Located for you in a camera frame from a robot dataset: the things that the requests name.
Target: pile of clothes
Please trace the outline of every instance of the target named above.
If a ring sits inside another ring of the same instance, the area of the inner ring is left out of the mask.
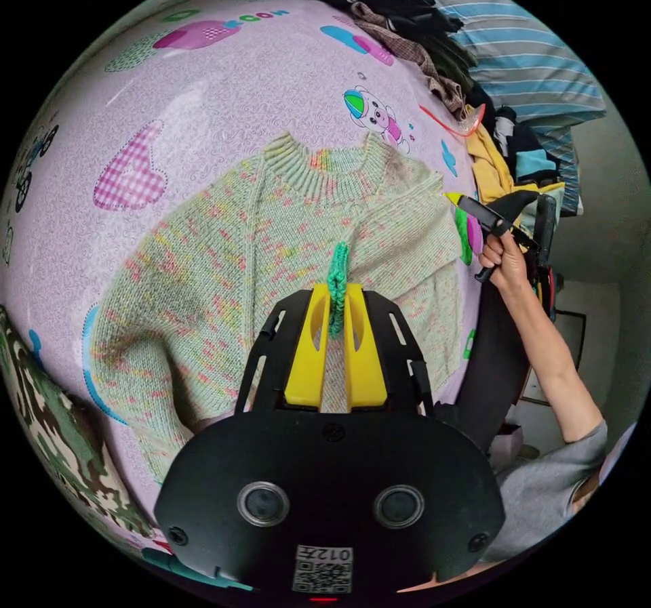
[[[465,119],[467,105],[477,108],[485,104],[482,123],[516,188],[534,185],[541,192],[564,189],[560,161],[542,148],[531,127],[517,122],[512,108],[496,110],[489,95],[473,80],[470,70],[477,65],[475,56],[451,36],[464,26],[461,19],[444,15],[436,8],[436,0],[320,1],[346,12],[397,57],[416,63],[432,93],[457,120]],[[562,194],[558,198],[557,192],[555,197],[560,210]]]

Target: cartoon bear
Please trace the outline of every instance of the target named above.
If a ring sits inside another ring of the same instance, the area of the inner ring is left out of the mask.
[[[355,86],[354,89],[346,91],[344,101],[356,125],[375,131],[392,147],[405,154],[409,153],[409,143],[405,140],[395,120],[395,112],[390,106],[383,104],[363,86]]]

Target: cartoon bicycle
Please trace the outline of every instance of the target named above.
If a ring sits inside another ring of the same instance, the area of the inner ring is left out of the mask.
[[[25,199],[27,199],[29,186],[32,182],[32,173],[29,168],[32,167],[37,158],[43,158],[45,156],[45,153],[50,149],[50,145],[52,145],[52,141],[54,140],[54,136],[56,136],[58,130],[59,125],[55,125],[49,131],[46,131],[44,126],[41,125],[31,147],[25,148],[21,154],[20,162],[14,177],[14,186],[18,191],[15,204],[16,213],[20,213],[22,210]]]
[[[9,264],[9,259],[12,254],[12,243],[14,242],[14,229],[7,222],[7,235],[5,236],[5,243],[2,247],[2,259]]]

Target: qr code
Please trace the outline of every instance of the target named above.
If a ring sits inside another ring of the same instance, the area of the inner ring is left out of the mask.
[[[294,592],[345,594],[352,591],[352,563],[297,561]]]

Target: camera lens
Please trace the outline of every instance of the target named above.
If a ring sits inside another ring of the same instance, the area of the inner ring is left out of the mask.
[[[240,515],[257,527],[273,527],[280,524],[290,509],[290,501],[284,491],[275,484],[258,481],[245,486],[237,498]]]
[[[376,520],[387,529],[404,529],[418,521],[425,509],[423,496],[411,486],[392,486],[375,500]]]

